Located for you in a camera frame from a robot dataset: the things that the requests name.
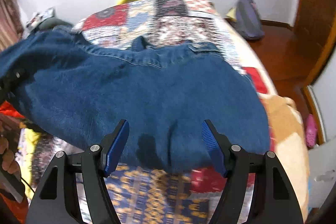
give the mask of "curtain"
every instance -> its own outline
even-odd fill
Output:
[[[0,51],[18,42],[22,33],[17,0],[0,0]]]

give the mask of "purple bag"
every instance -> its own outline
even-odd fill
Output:
[[[261,28],[260,16],[253,0],[239,0],[236,6],[235,30],[247,40],[257,40],[265,33]]]

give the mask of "orange fabric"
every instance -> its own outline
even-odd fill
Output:
[[[24,118],[24,116],[18,113],[16,109],[7,101],[4,101],[3,104],[0,105],[0,113],[15,118]]]
[[[11,210],[13,215],[19,220],[21,224],[26,221],[26,216],[28,213],[28,200],[25,198],[21,203],[16,200],[10,200],[0,193],[0,197],[4,200],[8,208]]]

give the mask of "metal screw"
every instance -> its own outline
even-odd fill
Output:
[[[236,151],[236,152],[238,152],[238,151],[240,151],[240,146],[239,145],[237,145],[237,144],[234,144],[233,146],[231,146],[231,149],[233,150],[233,151]]]
[[[56,153],[56,158],[61,158],[61,157],[63,157],[63,155],[64,155],[64,152],[63,152],[63,151],[58,151],[58,152]]]
[[[274,158],[275,157],[275,153],[272,151],[268,151],[267,152],[267,156],[269,156],[270,158]]]
[[[94,144],[94,145],[92,145],[91,147],[90,147],[90,150],[92,151],[92,152],[95,152],[95,151],[98,151],[99,150],[99,145],[98,144]]]

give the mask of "blue jeans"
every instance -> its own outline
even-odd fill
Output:
[[[118,50],[56,28],[0,53],[0,77],[16,68],[29,78],[10,103],[72,145],[86,149],[128,120],[120,162],[129,165],[167,172],[210,165],[201,137],[205,119],[247,151],[269,148],[267,115],[251,82],[209,42],[154,48],[138,37]]]

